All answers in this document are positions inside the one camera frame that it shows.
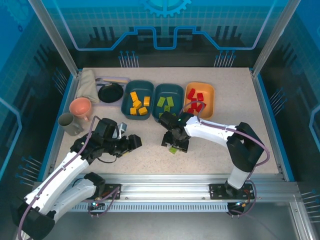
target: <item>pink cup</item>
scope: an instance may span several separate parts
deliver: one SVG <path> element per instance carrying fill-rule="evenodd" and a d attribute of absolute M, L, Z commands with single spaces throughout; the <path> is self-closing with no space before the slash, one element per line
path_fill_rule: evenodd
<path fill-rule="evenodd" d="M 89 117 L 92 114 L 91 101 L 88 98 L 79 97 L 71 102 L 69 111 L 76 117 L 89 122 Z"/>

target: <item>green block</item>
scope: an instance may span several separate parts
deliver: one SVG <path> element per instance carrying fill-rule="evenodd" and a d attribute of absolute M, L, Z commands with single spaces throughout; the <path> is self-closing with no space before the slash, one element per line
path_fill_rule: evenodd
<path fill-rule="evenodd" d="M 176 154 L 177 150 L 178 150 L 178 149 L 176 149 L 176 148 L 174 148 L 174 147 L 172 146 L 172 147 L 170 147 L 169 152 L 172 153 L 172 154 Z"/>
<path fill-rule="evenodd" d="M 158 103 L 157 103 L 156 105 L 157 105 L 158 107 L 162 108 L 163 105 L 164 105 L 164 103 L 165 103 L 165 100 L 166 100 L 166 98 L 163 97 L 163 96 L 161 96 L 161 97 L 159 98 L 159 101 L 158 101 Z"/>
<path fill-rule="evenodd" d="M 164 106 L 164 111 L 170 113 L 170 106 L 168 105 Z"/>
<path fill-rule="evenodd" d="M 167 96 L 166 97 L 166 101 L 168 102 L 168 106 L 169 107 L 174 107 L 175 106 L 172 96 Z"/>

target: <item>beige cloth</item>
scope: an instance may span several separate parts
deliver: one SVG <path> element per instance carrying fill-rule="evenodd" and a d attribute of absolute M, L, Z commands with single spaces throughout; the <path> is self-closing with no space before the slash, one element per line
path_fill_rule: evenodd
<path fill-rule="evenodd" d="M 80 87 L 76 98 L 85 97 L 93 103 L 99 103 L 95 74 L 92 70 L 84 70 L 81 74 Z"/>

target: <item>teal tray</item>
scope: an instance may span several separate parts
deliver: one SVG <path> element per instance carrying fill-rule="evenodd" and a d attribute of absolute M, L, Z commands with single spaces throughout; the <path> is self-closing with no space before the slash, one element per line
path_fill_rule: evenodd
<path fill-rule="evenodd" d="M 145 80 L 133 80 L 130 81 L 125 88 L 123 94 L 123 101 L 121 105 L 121 112 L 123 115 L 130 120 L 147 120 L 150 117 L 152 106 L 153 106 L 153 96 L 154 96 L 155 86 Z M 147 106 L 146 109 L 148 113 L 146 115 L 140 116 L 138 115 L 130 115 L 130 108 L 133 107 L 132 98 L 130 96 L 131 92 L 136 92 L 138 99 L 142 102 L 142 106 L 144 105 L 144 98 L 146 96 L 150 97 L 150 106 Z"/>
<path fill-rule="evenodd" d="M 158 107 L 157 103 L 159 101 L 160 97 L 172 97 L 174 107 L 171 107 L 170 113 L 176 114 L 178 116 L 180 110 L 183 107 L 184 104 L 184 97 L 185 92 L 184 89 L 177 85 L 172 83 L 162 83 L 156 86 L 154 91 L 154 97 L 153 97 L 153 110 L 152 110 L 152 116 L 154 117 L 154 120 L 158 122 L 159 120 L 159 113 L 165 112 L 165 105 L 168 105 L 167 99 L 165 100 L 163 107 Z"/>

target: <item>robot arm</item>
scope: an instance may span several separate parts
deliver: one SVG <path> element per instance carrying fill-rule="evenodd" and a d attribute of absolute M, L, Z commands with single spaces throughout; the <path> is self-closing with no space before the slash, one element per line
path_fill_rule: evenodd
<path fill-rule="evenodd" d="M 30 208 L 22 230 L 34 240 L 42 240 L 52 230 L 55 222 L 69 209 L 92 196 L 100 197 L 105 189 L 105 180 L 93 172 L 86 174 L 84 179 L 72 189 L 64 193 L 63 191 L 78 174 L 103 153 L 120 158 L 123 154 L 141 147 L 140 137 L 122 136 L 126 128 L 124 123 L 117 126 L 115 121 L 103 118 L 92 132 L 84 150 L 76 157 L 88 135 L 77 139 L 63 162 L 39 187 L 27 194 L 24 199 L 17 197 L 11 202 L 10 208 L 14 224 L 19 226 L 26 209 Z M 74 160 L 67 165 L 66 163 L 71 159 Z M 58 171 L 60 172 L 57 177 L 53 177 Z M 40 190 L 46 184 L 47 186 L 40 195 Z"/>
<path fill-rule="evenodd" d="M 220 128 L 210 127 L 201 122 Z M 259 142 L 261 141 L 252 128 L 244 122 L 241 122 L 238 126 L 223 125 L 205 120 L 201 120 L 201 122 L 190 113 L 183 113 L 180 117 L 176 117 L 169 112 L 164 112 L 159 119 L 159 123 L 168 131 L 163 137 L 162 146 L 166 147 L 167 144 L 170 144 L 186 153 L 190 137 L 206 139 L 224 146 L 228 149 L 234 164 L 226 182 L 226 191 L 229 195 L 236 195 L 234 192 L 244 185 L 264 150 L 253 141 L 225 129 L 238 130 Z"/>

